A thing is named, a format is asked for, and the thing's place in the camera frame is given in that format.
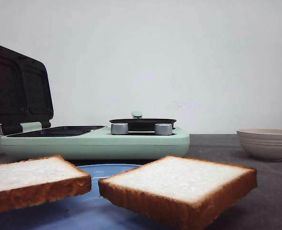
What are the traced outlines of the silver control knob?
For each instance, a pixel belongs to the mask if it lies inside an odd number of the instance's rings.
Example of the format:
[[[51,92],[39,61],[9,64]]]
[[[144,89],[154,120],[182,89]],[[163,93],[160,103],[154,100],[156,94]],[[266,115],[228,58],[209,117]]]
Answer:
[[[155,134],[159,136],[169,136],[172,135],[172,124],[158,123],[155,124]]]
[[[112,123],[111,134],[112,135],[126,135],[129,133],[127,123]]]

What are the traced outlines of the breakfast maker hinged lid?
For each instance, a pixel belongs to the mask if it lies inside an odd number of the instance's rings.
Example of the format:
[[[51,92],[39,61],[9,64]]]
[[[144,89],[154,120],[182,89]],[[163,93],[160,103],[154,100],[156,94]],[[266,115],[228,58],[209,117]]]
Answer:
[[[45,65],[0,46],[0,135],[23,132],[23,124],[51,127],[54,116]]]

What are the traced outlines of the black round frying pan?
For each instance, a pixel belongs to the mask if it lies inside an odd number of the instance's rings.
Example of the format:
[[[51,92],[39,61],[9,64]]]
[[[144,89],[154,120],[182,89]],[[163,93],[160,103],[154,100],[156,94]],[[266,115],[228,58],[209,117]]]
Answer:
[[[170,118],[143,118],[140,111],[132,111],[132,118],[111,119],[110,123],[127,123],[129,131],[154,131],[155,124],[171,124],[174,129],[176,119]]]

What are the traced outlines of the white bread slice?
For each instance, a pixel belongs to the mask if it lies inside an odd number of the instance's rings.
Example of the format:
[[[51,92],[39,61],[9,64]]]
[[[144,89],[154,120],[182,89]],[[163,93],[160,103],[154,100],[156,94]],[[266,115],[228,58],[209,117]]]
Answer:
[[[257,170],[177,156],[98,181],[112,204],[183,230],[202,230],[257,185]]]
[[[0,213],[90,190],[91,175],[59,155],[0,164]]]

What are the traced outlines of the beige ribbed bowl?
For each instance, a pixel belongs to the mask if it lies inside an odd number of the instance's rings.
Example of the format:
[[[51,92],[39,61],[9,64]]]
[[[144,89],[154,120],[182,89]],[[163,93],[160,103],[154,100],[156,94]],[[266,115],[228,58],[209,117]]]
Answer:
[[[282,129],[238,129],[237,137],[249,156],[265,161],[282,161]]]

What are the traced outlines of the mint green breakfast maker base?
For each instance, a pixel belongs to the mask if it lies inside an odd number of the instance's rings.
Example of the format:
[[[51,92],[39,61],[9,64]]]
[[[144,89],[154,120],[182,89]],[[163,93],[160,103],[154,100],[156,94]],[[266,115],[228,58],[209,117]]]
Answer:
[[[159,159],[184,156],[190,136],[179,127],[171,135],[130,131],[113,135],[107,126],[58,126],[3,136],[4,153],[16,159],[61,155],[67,160]]]

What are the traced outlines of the blue round plate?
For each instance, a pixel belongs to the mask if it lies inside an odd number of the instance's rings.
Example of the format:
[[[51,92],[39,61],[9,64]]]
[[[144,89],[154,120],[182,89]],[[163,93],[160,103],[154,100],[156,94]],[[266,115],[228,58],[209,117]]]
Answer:
[[[100,196],[98,180],[135,164],[82,166],[92,176],[90,192],[0,214],[0,230],[169,230],[170,227],[117,207]]]

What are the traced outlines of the right silver control knob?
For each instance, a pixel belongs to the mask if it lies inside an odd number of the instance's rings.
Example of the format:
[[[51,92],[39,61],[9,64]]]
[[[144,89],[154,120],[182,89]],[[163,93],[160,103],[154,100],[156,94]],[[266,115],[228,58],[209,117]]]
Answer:
[[[155,124],[155,134],[159,136],[169,136],[172,135],[172,124],[158,123]]]

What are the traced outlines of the left silver control knob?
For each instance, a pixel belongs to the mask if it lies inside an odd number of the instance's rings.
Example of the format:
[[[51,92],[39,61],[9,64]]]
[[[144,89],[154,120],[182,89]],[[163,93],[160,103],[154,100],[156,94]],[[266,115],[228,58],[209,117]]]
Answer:
[[[129,133],[127,123],[112,123],[111,134],[112,135],[126,135]]]

